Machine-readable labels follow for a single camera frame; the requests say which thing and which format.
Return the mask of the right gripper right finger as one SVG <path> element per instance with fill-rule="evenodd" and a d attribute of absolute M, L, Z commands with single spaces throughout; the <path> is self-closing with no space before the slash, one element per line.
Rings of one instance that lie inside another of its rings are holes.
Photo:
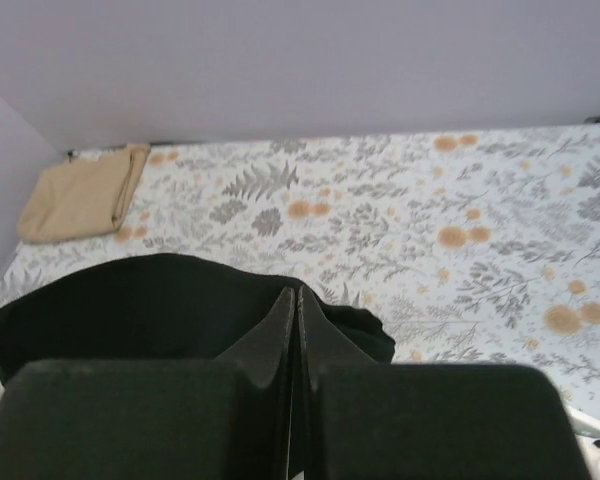
<path fill-rule="evenodd" d="M 329 367 L 372 365 L 374 360 L 358 348 L 324 315 L 316 296 L 303 287 L 298 292 L 295 347 L 295 439 L 302 451 L 306 479 L 321 473 L 318 385 Z"/>

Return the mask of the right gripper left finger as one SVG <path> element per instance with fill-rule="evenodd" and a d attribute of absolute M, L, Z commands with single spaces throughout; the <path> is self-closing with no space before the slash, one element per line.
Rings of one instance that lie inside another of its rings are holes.
<path fill-rule="evenodd" d="M 236 368 L 225 479 L 286 479 L 293 390 L 295 292 L 283 289 L 265 318 L 217 360 Z"/>

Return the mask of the black t shirt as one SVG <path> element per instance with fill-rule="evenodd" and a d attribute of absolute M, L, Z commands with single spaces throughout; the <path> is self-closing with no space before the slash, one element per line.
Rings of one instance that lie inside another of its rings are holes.
<path fill-rule="evenodd" d="M 0 381 L 46 359 L 214 358 L 304 285 L 166 253 L 80 270 L 0 307 Z"/>

